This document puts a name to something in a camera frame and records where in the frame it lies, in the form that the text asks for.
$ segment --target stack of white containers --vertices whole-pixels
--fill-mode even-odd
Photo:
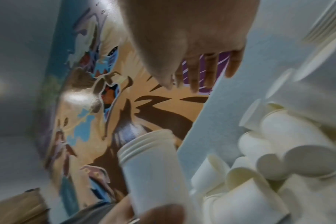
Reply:
[[[244,156],[228,168],[209,155],[191,195],[205,196],[205,224],[276,224],[289,212],[267,180],[336,175],[336,142],[322,131],[336,132],[336,32],[300,68],[285,71],[240,126],[250,130],[238,142]]]

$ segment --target purple painted area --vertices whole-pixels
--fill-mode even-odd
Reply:
[[[219,64],[217,66],[217,76],[220,77],[221,73],[223,72],[224,68],[228,63],[230,53],[223,52],[219,55]],[[186,61],[183,62],[183,77],[184,77],[184,86],[189,86],[189,79],[188,79],[188,67],[186,65]],[[204,87],[204,79],[205,79],[205,57],[202,55],[200,57],[200,89],[199,94],[208,95],[212,89],[207,89]]]

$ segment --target mural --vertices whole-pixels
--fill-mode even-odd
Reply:
[[[179,147],[211,89],[166,90],[148,74],[102,2],[64,0],[38,102],[37,146],[69,215],[127,189],[116,153],[147,132],[172,130]],[[218,75],[228,53],[219,56]]]

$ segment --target ring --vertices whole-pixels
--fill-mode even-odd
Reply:
[[[132,218],[127,224],[138,224],[139,221],[139,218]]]

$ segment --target person's right hand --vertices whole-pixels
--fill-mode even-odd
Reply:
[[[127,224],[134,217],[130,196],[126,196],[100,221],[99,224]],[[153,208],[142,214],[139,224],[182,224],[184,209],[170,204]]]
[[[205,55],[205,86],[216,79],[218,54],[229,51],[226,77],[241,64],[247,33],[260,0],[119,0],[125,26],[147,71],[167,88],[175,72],[183,84],[186,60],[193,92],[199,90],[199,58]]]

